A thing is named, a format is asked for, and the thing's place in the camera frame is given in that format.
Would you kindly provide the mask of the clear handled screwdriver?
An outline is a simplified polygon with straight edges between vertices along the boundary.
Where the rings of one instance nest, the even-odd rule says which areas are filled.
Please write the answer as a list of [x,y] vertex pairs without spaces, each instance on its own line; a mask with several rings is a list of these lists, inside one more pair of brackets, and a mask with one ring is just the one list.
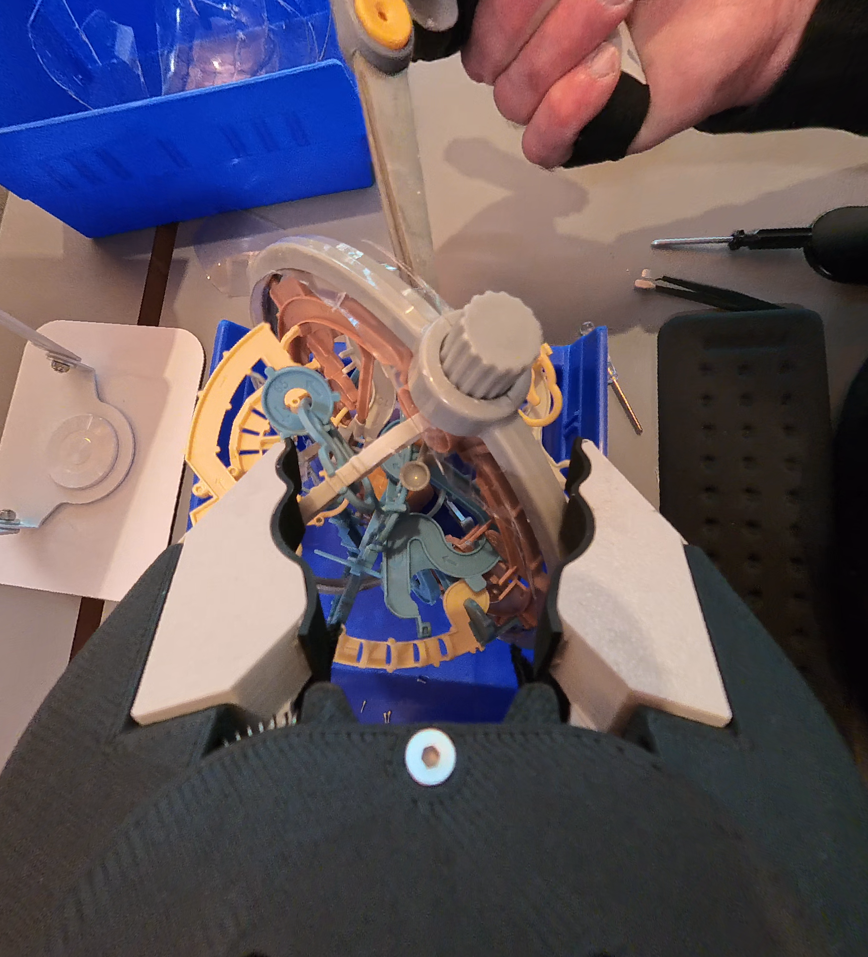
[[640,418],[638,417],[637,413],[635,412],[633,406],[631,405],[630,400],[629,400],[629,398],[627,397],[626,392],[625,392],[624,389],[622,388],[622,386],[621,386],[621,384],[620,384],[620,382],[619,382],[619,376],[618,376],[618,373],[617,373],[617,369],[616,369],[615,365],[613,364],[612,360],[611,360],[609,357],[607,358],[606,367],[607,367],[608,384],[609,384],[610,388],[613,390],[613,392],[614,392],[614,394],[615,394],[615,396],[616,396],[616,398],[617,398],[617,400],[618,400],[618,402],[619,402],[619,405],[621,406],[621,408],[622,408],[622,410],[623,410],[623,412],[624,412],[624,414],[625,414],[627,420],[629,421],[629,423],[631,424],[632,429],[634,430],[634,433],[635,433],[637,436],[642,436],[642,435],[643,435],[643,425],[642,425],[642,422],[641,422]]

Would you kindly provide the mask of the black dotted wrist rest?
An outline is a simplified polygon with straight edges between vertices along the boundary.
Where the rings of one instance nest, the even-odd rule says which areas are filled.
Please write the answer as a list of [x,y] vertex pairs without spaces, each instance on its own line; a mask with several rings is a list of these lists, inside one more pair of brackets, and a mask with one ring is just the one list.
[[660,509],[817,693],[831,423],[823,321],[806,309],[693,313],[657,340]]

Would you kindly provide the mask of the black handled screwdriver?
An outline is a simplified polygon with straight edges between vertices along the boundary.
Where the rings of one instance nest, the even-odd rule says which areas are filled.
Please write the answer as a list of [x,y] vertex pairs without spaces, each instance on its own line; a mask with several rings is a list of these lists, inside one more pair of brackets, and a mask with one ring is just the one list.
[[731,251],[804,249],[810,242],[812,227],[786,227],[760,229],[747,232],[737,230],[728,235],[656,238],[651,241],[653,249],[674,249],[694,246],[723,245]]

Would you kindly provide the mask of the plastic ball maze puzzle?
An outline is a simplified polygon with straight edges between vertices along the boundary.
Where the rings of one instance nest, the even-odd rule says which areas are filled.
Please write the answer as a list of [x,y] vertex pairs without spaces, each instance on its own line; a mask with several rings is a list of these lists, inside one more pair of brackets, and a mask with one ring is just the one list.
[[[271,449],[291,442],[307,566],[332,664],[439,666],[497,638],[547,632],[551,575],[536,521],[567,481],[540,431],[560,416],[551,349],[500,293],[449,311],[359,251],[282,240],[256,261],[255,326],[208,378],[186,459],[193,526]],[[223,470],[200,437],[224,388],[264,360],[251,397],[280,438]]]

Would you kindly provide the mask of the small blue plastic bin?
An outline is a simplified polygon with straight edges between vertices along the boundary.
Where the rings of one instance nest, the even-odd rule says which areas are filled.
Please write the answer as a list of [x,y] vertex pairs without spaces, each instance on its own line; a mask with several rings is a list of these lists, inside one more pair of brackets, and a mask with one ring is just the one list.
[[[542,430],[541,441],[555,462],[568,461],[574,441],[586,438],[606,449],[608,389],[611,369],[608,333],[594,327],[568,345],[555,345],[551,361],[562,392],[560,416]],[[249,374],[224,388],[229,400],[216,428],[200,426],[197,433],[209,441],[208,450],[221,454],[224,471],[244,468],[272,443],[279,441],[260,406],[251,395],[253,377],[264,375],[264,360],[255,361]],[[341,686],[362,722],[495,722],[502,719],[516,690],[509,646],[466,652],[439,666],[408,668],[396,672],[332,666],[332,680]]]

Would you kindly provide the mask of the clear plastic dome half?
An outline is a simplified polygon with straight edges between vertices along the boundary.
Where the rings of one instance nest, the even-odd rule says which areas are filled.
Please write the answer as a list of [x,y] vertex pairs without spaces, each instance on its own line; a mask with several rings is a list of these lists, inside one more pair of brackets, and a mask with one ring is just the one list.
[[317,63],[330,27],[321,1],[43,1],[28,21],[46,73],[91,109]]

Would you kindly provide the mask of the person's right hand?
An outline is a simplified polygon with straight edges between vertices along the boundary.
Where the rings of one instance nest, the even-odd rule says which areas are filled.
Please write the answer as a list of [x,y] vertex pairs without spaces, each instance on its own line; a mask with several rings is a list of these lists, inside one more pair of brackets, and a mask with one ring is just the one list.
[[522,149],[545,168],[565,164],[608,102],[624,21],[651,102],[630,153],[649,150],[722,111],[765,96],[796,53],[815,1],[484,1],[462,58],[493,87],[498,111],[523,126]]

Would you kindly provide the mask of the black tweezers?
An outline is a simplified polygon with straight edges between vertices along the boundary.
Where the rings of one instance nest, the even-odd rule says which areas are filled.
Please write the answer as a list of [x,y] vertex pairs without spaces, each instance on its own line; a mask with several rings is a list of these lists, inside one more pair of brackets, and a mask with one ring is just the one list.
[[666,275],[655,277],[649,270],[634,280],[634,288],[641,291],[656,291],[688,302],[710,306],[728,312],[775,310],[783,308],[763,299],[696,281],[682,280]]

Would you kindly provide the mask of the grey orange handled scissors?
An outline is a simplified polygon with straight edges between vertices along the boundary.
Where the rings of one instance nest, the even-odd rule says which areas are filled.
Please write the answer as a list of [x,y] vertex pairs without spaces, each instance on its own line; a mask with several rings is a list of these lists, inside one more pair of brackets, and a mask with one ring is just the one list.
[[428,203],[407,70],[414,23],[405,2],[332,1],[341,50],[354,70],[394,256],[437,285]]

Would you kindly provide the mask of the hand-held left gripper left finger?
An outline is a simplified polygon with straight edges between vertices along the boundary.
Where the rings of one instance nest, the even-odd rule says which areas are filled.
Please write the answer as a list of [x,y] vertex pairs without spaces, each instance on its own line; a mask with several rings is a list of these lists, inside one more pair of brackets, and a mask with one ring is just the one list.
[[328,680],[332,633],[307,566],[291,442],[260,461],[185,535],[131,715],[139,724],[232,704],[282,711]]

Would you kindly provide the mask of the large blue plastic bin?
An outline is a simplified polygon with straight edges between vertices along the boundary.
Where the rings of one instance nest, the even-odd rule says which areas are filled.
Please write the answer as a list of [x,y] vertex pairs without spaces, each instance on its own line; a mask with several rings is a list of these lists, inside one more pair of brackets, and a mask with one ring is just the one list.
[[91,109],[34,53],[36,3],[0,1],[0,185],[79,233],[371,185],[356,84],[332,16],[331,56],[317,63]]

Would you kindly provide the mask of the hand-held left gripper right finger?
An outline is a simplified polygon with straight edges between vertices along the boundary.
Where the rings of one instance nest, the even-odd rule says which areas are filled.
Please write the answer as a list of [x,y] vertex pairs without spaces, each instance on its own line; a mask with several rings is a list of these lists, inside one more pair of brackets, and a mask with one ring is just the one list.
[[569,722],[620,731],[639,706],[713,727],[731,720],[685,542],[596,448],[575,446],[570,496],[555,484],[535,523],[551,575],[535,664]]

